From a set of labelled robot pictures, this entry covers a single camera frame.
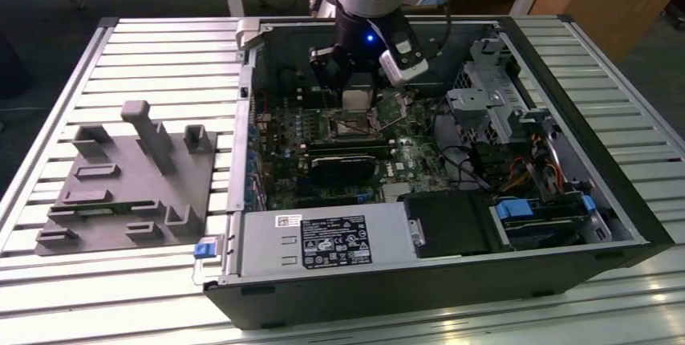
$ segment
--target floor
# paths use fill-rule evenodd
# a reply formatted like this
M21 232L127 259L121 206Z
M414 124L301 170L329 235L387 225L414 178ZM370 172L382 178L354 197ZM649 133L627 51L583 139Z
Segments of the floor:
M307 0L245 0L245 13L301 15L305 4ZM224 0L85 0L84 10L74 10L68 0L0 0L0 12L0 30L34 77L29 91L12 99L0 99L4 193L100 18L209 17L228 12ZM685 95L678 95L685 87L682 60L685 30L673 30L659 19L619 67L685 136Z

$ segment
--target motherboard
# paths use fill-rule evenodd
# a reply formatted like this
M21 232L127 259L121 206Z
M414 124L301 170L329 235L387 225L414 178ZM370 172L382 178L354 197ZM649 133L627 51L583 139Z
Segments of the motherboard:
M370 110L307 108L283 98L256 115L265 207L301 209L394 202L448 188L428 136L431 99L388 88Z

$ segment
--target table leg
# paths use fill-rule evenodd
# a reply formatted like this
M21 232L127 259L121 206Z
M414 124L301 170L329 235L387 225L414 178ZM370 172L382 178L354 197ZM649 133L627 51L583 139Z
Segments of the table leg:
M510 14L528 14L535 0L515 0Z
M241 18L245 16L245 9L243 7L243 0L225 0L228 2L229 15Z

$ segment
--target sticker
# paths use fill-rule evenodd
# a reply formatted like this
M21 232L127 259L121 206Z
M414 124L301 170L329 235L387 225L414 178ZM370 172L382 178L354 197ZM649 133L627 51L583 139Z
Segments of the sticker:
M403 40L399 43L395 43L395 48L400 54L406 54L411 52L411 43L407 40Z
M363 215L303 221L299 219L297 223L304 268L321 269L372 262Z
M277 215L276 227L297 227L299 221L301 221L301 214Z

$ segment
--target metal bracket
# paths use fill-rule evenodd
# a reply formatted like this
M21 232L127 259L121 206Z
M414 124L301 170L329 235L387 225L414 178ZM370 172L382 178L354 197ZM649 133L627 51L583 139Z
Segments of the metal bracket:
M235 28L235 41L237 49L244 51L261 42L261 20L259 18L241 18Z

